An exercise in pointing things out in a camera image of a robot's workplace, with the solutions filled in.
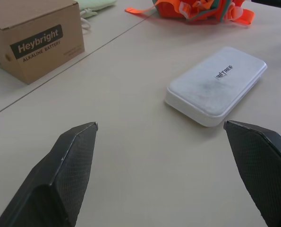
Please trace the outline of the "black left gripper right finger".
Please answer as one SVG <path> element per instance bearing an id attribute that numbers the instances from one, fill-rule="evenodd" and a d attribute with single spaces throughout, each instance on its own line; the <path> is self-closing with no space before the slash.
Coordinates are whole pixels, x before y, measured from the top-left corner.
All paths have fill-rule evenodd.
<path id="1" fill-rule="evenodd" d="M 223 126 L 239 175 L 268 227 L 281 227 L 281 135 L 257 125 Z"/>

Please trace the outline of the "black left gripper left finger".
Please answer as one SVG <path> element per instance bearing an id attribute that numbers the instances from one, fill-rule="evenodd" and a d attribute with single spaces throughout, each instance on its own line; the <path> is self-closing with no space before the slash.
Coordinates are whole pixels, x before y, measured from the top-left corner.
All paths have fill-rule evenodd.
<path id="1" fill-rule="evenodd" d="M 0 216 L 0 227 L 75 227 L 89 183 L 98 124 L 61 134 Z"/>

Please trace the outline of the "brown cardboard battery box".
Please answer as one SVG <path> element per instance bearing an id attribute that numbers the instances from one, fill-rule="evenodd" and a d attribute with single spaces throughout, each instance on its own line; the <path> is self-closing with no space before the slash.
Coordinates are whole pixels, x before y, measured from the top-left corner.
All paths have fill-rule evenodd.
<path id="1" fill-rule="evenodd" d="M 75 0 L 0 0 L 0 68 L 31 84 L 85 51 Z"/>

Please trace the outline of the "white plastic case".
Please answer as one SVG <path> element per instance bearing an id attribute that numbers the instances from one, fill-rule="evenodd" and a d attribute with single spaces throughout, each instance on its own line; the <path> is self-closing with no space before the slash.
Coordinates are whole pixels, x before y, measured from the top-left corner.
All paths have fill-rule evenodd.
<path id="1" fill-rule="evenodd" d="M 224 47 L 167 87 L 165 102 L 205 127 L 219 125 L 251 90 L 267 64 L 250 54 Z"/>

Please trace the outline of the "light green cloth bag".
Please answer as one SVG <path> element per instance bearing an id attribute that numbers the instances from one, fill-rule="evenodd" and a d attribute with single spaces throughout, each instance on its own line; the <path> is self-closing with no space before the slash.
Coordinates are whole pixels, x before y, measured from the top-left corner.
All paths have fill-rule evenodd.
<path id="1" fill-rule="evenodd" d="M 87 20 L 90 17 L 97 15 L 98 11 L 112 7 L 117 0 L 74 0 L 79 5 L 81 27 L 83 34 L 89 33 L 91 25 Z"/>

